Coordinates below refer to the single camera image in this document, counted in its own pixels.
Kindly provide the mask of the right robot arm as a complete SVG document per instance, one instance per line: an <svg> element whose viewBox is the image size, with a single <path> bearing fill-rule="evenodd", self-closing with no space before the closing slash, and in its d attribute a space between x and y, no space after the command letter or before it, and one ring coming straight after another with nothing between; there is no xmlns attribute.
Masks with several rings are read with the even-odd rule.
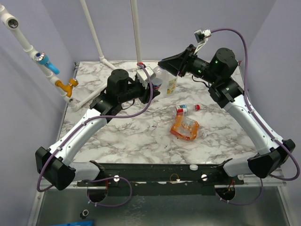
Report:
<svg viewBox="0 0 301 226"><path fill-rule="evenodd" d="M195 46L189 45L182 53L164 58L158 65L174 76L191 73L208 82L210 97L239 123L257 150L253 157L223 163L223 169L216 173L217 181L225 185L242 174L254 174L259 178L270 176L286 162L296 147L295 143L283 139L251 109L246 93L231 77L238 66L232 50L218 49L210 62L198 58L195 50Z"/></svg>

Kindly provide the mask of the clear bottle blue label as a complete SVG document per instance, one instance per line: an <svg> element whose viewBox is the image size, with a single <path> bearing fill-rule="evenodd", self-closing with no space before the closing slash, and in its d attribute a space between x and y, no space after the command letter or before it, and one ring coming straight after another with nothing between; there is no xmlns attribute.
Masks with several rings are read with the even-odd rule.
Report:
<svg viewBox="0 0 301 226"><path fill-rule="evenodd" d="M165 77L165 71L159 66L155 67L153 71L155 78L152 79L152 84L155 90L159 90Z"/></svg>

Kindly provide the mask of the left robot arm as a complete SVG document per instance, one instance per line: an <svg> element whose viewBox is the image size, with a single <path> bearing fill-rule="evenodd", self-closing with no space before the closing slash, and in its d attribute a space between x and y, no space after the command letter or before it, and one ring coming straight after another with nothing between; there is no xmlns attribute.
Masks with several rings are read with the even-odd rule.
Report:
<svg viewBox="0 0 301 226"><path fill-rule="evenodd" d="M124 69L115 69L107 79L106 88L91 103L80 121L63 138L49 148L40 147L35 153L39 174L37 190L42 178L58 190L65 189L74 181L89 181L94 186L104 182L102 167L93 161L74 163L73 159L81 147L113 118L119 118L122 104L139 99L150 106L160 94L152 85L154 71L149 66L139 65L132 79Z"/></svg>

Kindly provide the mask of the clear bottle yellow label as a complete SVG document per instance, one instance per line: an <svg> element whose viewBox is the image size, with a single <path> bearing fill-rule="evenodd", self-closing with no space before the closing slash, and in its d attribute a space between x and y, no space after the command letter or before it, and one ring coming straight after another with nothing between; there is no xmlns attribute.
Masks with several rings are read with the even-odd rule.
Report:
<svg viewBox="0 0 301 226"><path fill-rule="evenodd" d="M161 94L163 97L170 97L175 93L177 77L166 70L162 70Z"/></svg>

